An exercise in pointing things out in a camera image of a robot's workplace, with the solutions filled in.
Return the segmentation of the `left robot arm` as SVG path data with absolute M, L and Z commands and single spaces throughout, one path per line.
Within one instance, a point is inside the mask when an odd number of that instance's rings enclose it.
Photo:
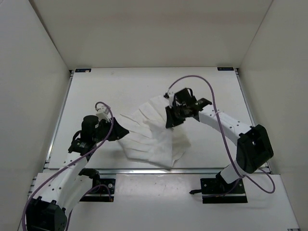
M 128 134 L 114 117 L 84 117 L 81 130 L 72 138 L 63 167 L 30 195 L 23 210 L 22 229 L 66 231 L 75 205 L 101 187 L 98 171 L 86 168 L 91 156 L 104 142 L 117 141 Z

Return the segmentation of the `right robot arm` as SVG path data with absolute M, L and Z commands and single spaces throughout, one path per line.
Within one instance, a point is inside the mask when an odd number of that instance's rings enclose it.
M 165 107 L 166 128 L 179 126 L 191 117 L 217 130 L 224 142 L 230 140 L 236 146 L 236 157 L 216 175 L 216 188 L 222 195 L 231 192 L 240 179 L 256 172 L 273 157 L 268 133 L 262 125 L 250 126 L 232 118 L 218 110 L 213 101 L 196 99 L 190 88 L 166 92 L 164 98 L 169 101 Z

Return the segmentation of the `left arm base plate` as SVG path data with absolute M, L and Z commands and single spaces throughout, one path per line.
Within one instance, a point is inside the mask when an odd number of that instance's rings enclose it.
M 107 202 L 114 201 L 116 188 L 115 178 L 100 178 L 93 183 L 94 189 L 80 199 L 80 202 Z

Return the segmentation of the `white pleated skirt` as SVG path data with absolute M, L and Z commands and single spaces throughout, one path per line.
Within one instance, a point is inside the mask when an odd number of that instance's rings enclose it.
M 119 144 L 127 158 L 162 167 L 173 167 L 191 147 L 182 126 L 166 128 L 168 100 L 156 96 L 132 114 L 120 114 L 118 123 L 129 131 Z

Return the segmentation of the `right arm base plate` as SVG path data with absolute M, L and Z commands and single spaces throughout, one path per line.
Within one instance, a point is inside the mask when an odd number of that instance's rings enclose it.
M 189 194 L 202 194 L 203 204 L 245 204 L 248 203 L 242 179 L 223 185 L 216 178 L 201 178 L 201 189 Z

